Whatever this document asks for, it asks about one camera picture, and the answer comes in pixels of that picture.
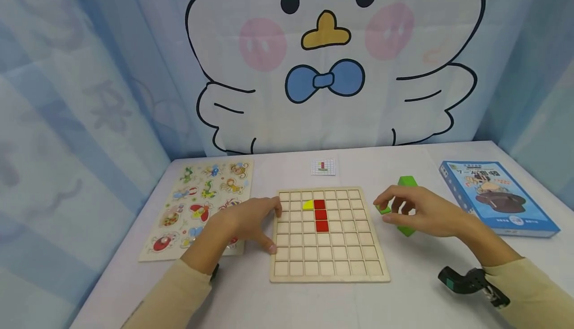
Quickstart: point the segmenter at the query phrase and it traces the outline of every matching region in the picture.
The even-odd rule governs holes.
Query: beige sleeve
[[[499,313],[517,329],[574,328],[574,299],[527,258],[484,271],[510,299]]]
[[[177,260],[155,284],[122,329],[185,329],[207,298],[210,276]]]

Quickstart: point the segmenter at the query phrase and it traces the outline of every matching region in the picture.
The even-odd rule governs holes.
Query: blue game box
[[[460,207],[497,234],[550,238],[560,231],[498,162],[444,161],[440,173]]]

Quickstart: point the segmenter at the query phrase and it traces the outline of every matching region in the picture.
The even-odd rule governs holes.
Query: green block
[[[402,175],[401,178],[398,179],[398,185],[405,185],[409,187],[418,186],[415,178],[412,177],[412,175]]]
[[[414,229],[410,227],[397,226],[397,229],[400,230],[401,233],[403,233],[407,237],[410,237],[414,232],[416,232]]]
[[[391,209],[389,207],[382,209],[381,210],[381,206],[380,205],[375,205],[375,208],[377,208],[377,211],[379,211],[380,214],[385,214],[385,213],[390,213]]]

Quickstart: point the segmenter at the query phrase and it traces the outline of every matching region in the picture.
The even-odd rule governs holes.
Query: white table
[[[337,176],[311,176],[312,159],[335,158]],[[574,295],[574,212],[554,197],[491,142],[363,148],[254,155],[252,196],[274,196],[278,189],[361,186],[374,199],[401,175],[454,198],[438,174],[442,160],[499,161],[562,229],[551,239],[505,237],[568,293]],[[182,163],[176,160],[103,273],[72,325],[74,329],[119,328],[171,262],[139,263],[138,256],[169,195]],[[437,275],[446,265],[460,273],[478,266],[457,239],[417,233],[405,238],[371,216],[389,266],[386,284],[272,284],[269,256],[248,243],[243,256],[225,257],[213,290],[189,328],[507,328],[482,294],[454,295]],[[266,225],[271,235],[271,222]]]

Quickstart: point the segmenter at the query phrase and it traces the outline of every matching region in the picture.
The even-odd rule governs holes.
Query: blue bow tie
[[[365,70],[355,60],[339,60],[327,73],[308,65],[298,65],[287,74],[286,93],[294,103],[307,101],[320,88],[339,96],[354,96],[365,84]]]

